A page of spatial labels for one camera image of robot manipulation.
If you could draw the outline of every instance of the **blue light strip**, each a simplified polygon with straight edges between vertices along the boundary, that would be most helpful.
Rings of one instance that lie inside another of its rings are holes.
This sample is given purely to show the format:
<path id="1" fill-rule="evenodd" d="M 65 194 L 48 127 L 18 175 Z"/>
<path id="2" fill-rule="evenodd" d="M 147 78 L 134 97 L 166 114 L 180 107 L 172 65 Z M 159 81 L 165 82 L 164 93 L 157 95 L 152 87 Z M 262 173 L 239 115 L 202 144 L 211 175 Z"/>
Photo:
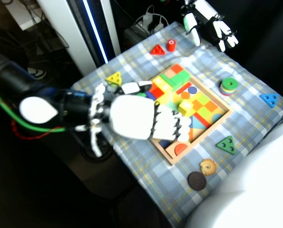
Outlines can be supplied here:
<path id="1" fill-rule="evenodd" d="M 84 4 L 84 7 L 85 7 L 86 12 L 87 12 L 87 14 L 88 14 L 88 18 L 89 18 L 90 24 L 92 25 L 92 28 L 93 28 L 93 30 L 94 30 L 94 33 L 95 33 L 97 42 L 98 42 L 98 44 L 99 44 L 99 47 L 100 47 L 102 56 L 103 56 L 103 58 L 104 58 L 104 61 L 105 61 L 105 63 L 108 63 L 107 56 L 106 56 L 105 51 L 104 51 L 104 48 L 103 48 L 103 46 L 102 46 L 102 43 L 101 43 L 101 40 L 100 40 L 100 36 L 99 36 L 99 34 L 98 34 L 98 31 L 97 31 L 97 28 L 96 28 L 96 25 L 95 25 L 95 22 L 94 22 L 92 13 L 90 12 L 90 8 L 89 8 L 89 5 L 88 5 L 88 1 L 87 1 L 87 0 L 83 0 L 83 4 Z"/>

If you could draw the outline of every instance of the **tablecloth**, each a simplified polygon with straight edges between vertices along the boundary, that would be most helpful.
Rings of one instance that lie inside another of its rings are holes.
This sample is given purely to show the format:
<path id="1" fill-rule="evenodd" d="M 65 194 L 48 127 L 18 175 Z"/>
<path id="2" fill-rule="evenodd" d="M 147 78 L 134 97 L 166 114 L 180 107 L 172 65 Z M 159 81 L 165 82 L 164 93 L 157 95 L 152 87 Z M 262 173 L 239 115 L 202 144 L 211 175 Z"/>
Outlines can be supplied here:
<path id="1" fill-rule="evenodd" d="M 175 52 L 166 50 L 169 39 L 176 40 Z M 165 55 L 149 53 L 156 44 L 163 47 Z M 259 95 L 276 93 L 274 90 L 206 41 L 195 47 L 177 22 L 110 60 L 76 82 L 73 88 L 92 94 L 99 83 L 117 71 L 121 72 L 123 83 L 149 80 L 174 63 L 181 64 L 224 99 L 234 113 L 173 166 L 149 140 L 120 137 L 108 126 L 103 127 L 103 134 L 170 223 L 182 227 L 191 211 L 283 119 L 283 98 L 279 96 L 276 107 L 270 108 Z M 239 82 L 239 87 L 227 97 L 220 94 L 218 87 L 229 76 Z M 215 146 L 229 135 L 233 136 L 236 155 Z M 187 177 L 193 171 L 200 171 L 199 163 L 206 158 L 218 165 L 216 174 L 206 178 L 205 189 L 192 190 Z"/>

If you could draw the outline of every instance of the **triangle with holes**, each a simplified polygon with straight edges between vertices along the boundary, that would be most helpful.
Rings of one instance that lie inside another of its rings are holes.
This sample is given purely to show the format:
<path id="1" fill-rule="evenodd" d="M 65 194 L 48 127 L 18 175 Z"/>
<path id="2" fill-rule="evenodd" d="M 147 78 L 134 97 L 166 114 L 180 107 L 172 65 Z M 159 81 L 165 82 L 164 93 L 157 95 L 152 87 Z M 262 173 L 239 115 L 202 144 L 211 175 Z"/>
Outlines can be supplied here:
<path id="1" fill-rule="evenodd" d="M 278 94 L 262 94 L 260 98 L 268 104 L 269 107 L 274 108 L 278 100 Z"/>
<path id="2" fill-rule="evenodd" d="M 165 54 L 165 51 L 162 49 L 162 47 L 157 44 L 153 49 L 152 51 L 150 52 L 151 55 L 164 55 Z"/>
<path id="3" fill-rule="evenodd" d="M 121 83 L 122 83 L 121 73 L 118 71 L 118 72 L 108 76 L 105 80 L 110 82 L 110 83 L 114 83 L 118 86 L 121 86 Z"/>
<path id="4" fill-rule="evenodd" d="M 228 136 L 221 140 L 216 146 L 228 153 L 236 154 L 232 136 Z"/>

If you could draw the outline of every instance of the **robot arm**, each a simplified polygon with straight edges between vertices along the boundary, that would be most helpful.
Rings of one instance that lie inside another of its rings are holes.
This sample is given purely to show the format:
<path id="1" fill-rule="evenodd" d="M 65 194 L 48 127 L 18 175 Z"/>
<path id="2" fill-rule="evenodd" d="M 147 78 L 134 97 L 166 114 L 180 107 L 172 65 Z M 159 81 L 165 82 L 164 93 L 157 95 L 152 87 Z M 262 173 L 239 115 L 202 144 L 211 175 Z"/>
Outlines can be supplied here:
<path id="1" fill-rule="evenodd" d="M 61 123 L 76 131 L 90 129 L 92 150 L 102 156 L 96 134 L 108 122 L 115 133 L 136 139 L 188 141 L 191 120 L 153 100 L 131 95 L 151 88 L 152 82 L 122 85 L 116 98 L 105 99 L 106 86 L 95 93 L 59 90 L 33 80 L 14 62 L 0 55 L 0 92 L 18 107 L 23 119 L 32 124 Z"/>
<path id="2" fill-rule="evenodd" d="M 196 46 L 200 45 L 200 37 L 197 33 L 198 23 L 208 24 L 217 48 L 224 52 L 226 47 L 233 48 L 238 44 L 231 29 L 223 22 L 223 16 L 205 0 L 190 1 L 185 0 L 185 5 L 181 10 L 184 11 L 184 26 L 187 34 L 190 34 Z"/>

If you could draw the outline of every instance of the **purple circle block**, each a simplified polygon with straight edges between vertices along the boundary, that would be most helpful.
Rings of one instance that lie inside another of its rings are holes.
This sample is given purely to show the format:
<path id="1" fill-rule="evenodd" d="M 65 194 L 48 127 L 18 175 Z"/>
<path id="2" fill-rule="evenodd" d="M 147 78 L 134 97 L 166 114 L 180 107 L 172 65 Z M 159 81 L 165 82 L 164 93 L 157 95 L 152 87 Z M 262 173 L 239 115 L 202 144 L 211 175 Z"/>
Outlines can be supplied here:
<path id="1" fill-rule="evenodd" d="M 188 88 L 188 91 L 190 94 L 196 94 L 197 93 L 197 88 L 194 86 L 191 86 Z"/>

